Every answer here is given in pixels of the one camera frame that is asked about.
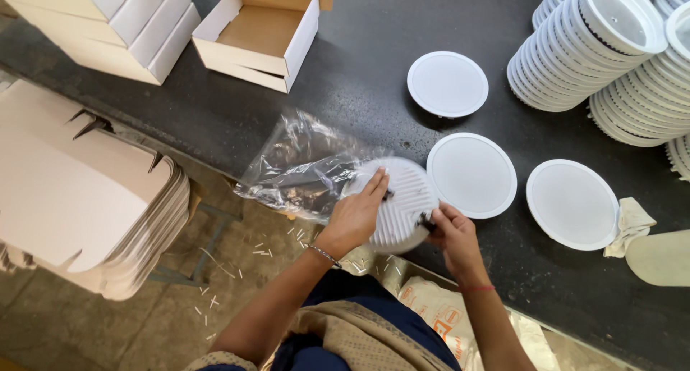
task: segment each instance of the red thread bracelet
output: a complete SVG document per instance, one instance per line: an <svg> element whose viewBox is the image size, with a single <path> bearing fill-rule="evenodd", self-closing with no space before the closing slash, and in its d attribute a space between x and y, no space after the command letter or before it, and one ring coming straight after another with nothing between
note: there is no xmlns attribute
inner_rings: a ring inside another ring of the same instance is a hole
<svg viewBox="0 0 690 371"><path fill-rule="evenodd" d="M496 286L470 286L470 287L465 287L464 289L460 289L461 293L464 292L485 292L487 290L494 290L496 289Z"/></svg>

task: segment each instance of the hand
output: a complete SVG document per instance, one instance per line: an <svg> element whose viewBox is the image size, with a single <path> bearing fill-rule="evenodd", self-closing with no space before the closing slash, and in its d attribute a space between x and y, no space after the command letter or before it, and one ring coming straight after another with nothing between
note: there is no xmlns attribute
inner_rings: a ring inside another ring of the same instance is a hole
<svg viewBox="0 0 690 371"><path fill-rule="evenodd" d="M431 212L431 218L438 227L427 241L443 251L446 267L457 284L461 288L490 286L472 220L445 202Z"/></svg>
<svg viewBox="0 0 690 371"><path fill-rule="evenodd" d="M361 193L338 201L331 220L316 238L314 246L339 261L348 252L366 243L376 230L376 213L389 181L390 176L382 166Z"/></svg>

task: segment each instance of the silver bracelet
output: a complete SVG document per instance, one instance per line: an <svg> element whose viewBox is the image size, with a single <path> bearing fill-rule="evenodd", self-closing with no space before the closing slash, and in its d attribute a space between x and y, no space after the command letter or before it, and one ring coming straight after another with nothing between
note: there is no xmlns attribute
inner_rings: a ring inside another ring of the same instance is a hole
<svg viewBox="0 0 690 371"><path fill-rule="evenodd" d="M325 256L326 258L331 259L331 260L333 261L333 265L335 265L335 267L337 267L337 268L339 268L339 269L343 268L343 265L341 265L338 261L336 261L335 259L333 259L332 256L328 255L328 253L324 252L324 251L323 251L322 249L320 249L319 247L316 247L314 244L309 244L309 247L311 247L311 248L315 249L316 251L320 252L320 253L321 253L323 256Z"/></svg>

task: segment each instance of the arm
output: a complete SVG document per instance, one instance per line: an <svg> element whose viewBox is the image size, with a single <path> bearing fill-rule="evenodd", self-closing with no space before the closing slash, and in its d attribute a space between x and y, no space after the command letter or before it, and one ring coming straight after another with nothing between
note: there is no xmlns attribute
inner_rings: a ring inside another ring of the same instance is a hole
<svg viewBox="0 0 690 371"><path fill-rule="evenodd" d="M314 245L339 261L366 243L376 229L376 212L388 180L381 168L361 193L340 200ZM239 311L209 352L232 352L259 367L278 347L299 307L331 266L332 261L321 253L306 249Z"/></svg>
<svg viewBox="0 0 690 371"><path fill-rule="evenodd" d="M442 202L432 217L438 228L429 241L442 251L446 267L456 278L472 324L482 363L487 371L535 371L511 326L503 302L491 286L472 221Z"/></svg>

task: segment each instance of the wrist bracelet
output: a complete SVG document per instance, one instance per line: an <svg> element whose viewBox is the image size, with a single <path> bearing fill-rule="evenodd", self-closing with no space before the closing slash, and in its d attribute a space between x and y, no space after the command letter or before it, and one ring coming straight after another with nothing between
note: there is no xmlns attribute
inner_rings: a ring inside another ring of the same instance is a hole
<svg viewBox="0 0 690 371"><path fill-rule="evenodd" d="M320 253L321 253L323 256L325 256L326 258L332 260L332 261L333 261L333 265L335 265L335 267L337 267L337 268L339 268L339 269L343 268L343 266L342 266L338 261L336 261L335 259L333 259L332 256L328 255L328 253L324 252L324 251L323 251L322 249L320 249L319 247L316 247L314 244L309 244L309 247L315 249L316 251L320 252Z"/></svg>
<svg viewBox="0 0 690 371"><path fill-rule="evenodd" d="M464 292L485 292L487 290L494 290L496 286L470 286L465 288L459 288L461 293Z"/></svg>

